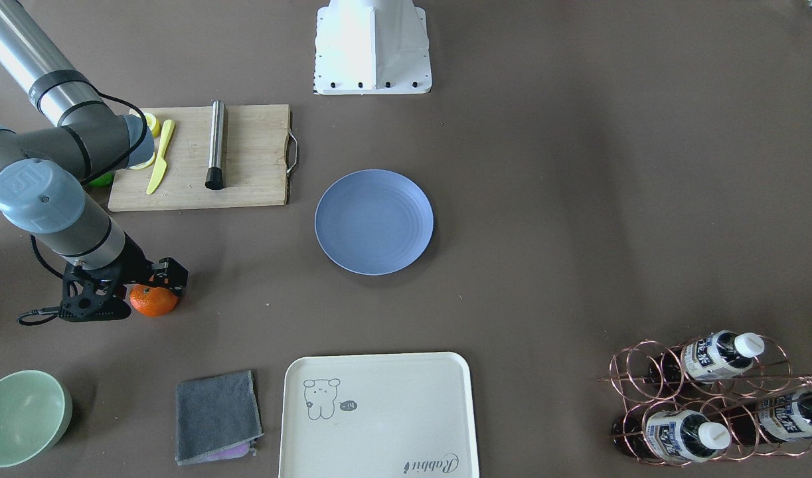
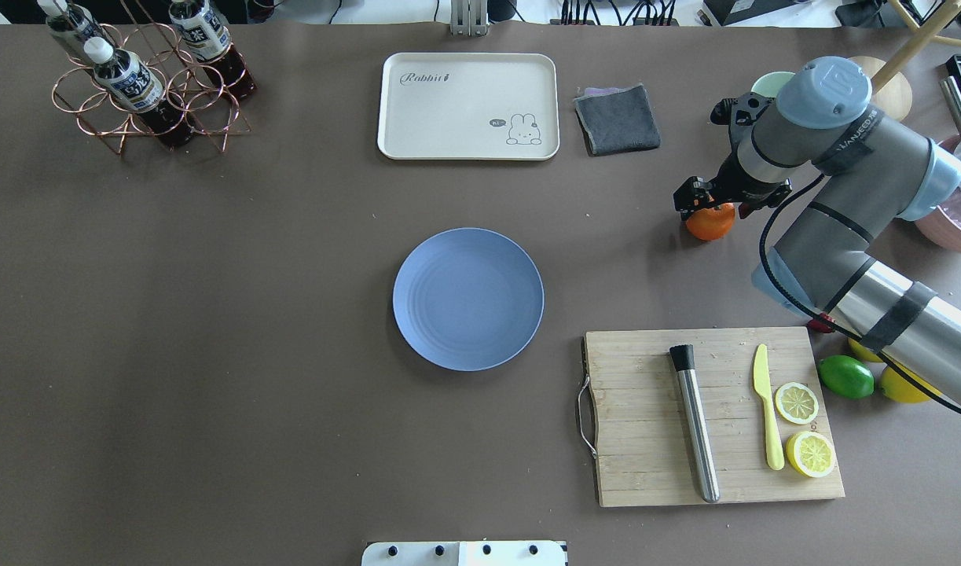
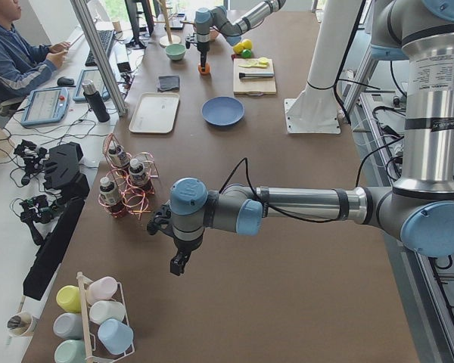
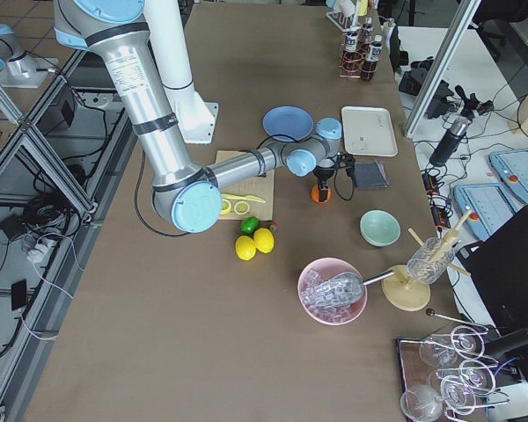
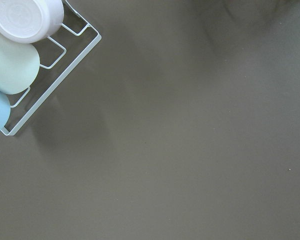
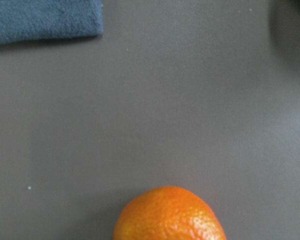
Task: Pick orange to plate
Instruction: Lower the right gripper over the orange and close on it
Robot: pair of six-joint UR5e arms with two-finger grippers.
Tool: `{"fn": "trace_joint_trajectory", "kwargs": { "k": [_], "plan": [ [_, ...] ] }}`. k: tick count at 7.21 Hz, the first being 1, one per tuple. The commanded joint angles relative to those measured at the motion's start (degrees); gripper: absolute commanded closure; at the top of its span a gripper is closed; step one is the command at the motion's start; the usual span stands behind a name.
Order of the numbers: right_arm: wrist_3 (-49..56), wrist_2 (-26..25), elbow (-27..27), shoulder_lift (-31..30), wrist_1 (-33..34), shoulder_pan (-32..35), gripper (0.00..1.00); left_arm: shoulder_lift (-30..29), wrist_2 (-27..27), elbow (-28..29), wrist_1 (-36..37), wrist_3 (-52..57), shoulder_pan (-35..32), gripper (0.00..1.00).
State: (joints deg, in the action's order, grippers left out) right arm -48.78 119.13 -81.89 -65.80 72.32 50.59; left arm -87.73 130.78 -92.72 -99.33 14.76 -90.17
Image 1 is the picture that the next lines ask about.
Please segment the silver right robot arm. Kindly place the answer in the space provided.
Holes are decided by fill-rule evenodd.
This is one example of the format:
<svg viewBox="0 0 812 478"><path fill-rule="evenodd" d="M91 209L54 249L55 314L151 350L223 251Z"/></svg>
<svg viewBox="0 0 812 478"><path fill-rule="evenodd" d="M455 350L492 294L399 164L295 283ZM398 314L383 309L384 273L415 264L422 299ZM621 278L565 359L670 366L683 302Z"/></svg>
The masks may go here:
<svg viewBox="0 0 812 478"><path fill-rule="evenodd" d="M21 325L129 317L128 285L180 297L187 270L174 258L148 260L139 245L84 190L100 176L145 163L153 134L144 112L117 115L17 1L0 1L0 64L51 123L35 132L0 126L0 212L66 261L62 299L28 311Z"/></svg>

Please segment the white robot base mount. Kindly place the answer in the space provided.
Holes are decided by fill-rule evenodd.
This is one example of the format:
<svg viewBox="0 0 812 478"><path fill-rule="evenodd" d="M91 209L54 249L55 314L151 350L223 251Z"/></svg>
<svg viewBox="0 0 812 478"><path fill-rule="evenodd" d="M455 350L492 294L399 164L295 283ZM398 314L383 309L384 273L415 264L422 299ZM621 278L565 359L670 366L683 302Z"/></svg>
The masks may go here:
<svg viewBox="0 0 812 478"><path fill-rule="evenodd" d="M331 1L317 10L315 94L426 94L432 86L426 13L414 2Z"/></svg>

